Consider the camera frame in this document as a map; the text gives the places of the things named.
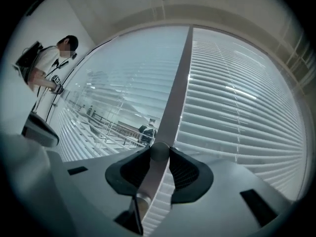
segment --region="glove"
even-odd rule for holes
[[[56,94],[56,95],[60,95],[61,93],[64,92],[64,88],[61,84],[56,85],[56,88],[54,91],[52,91],[51,93]]]

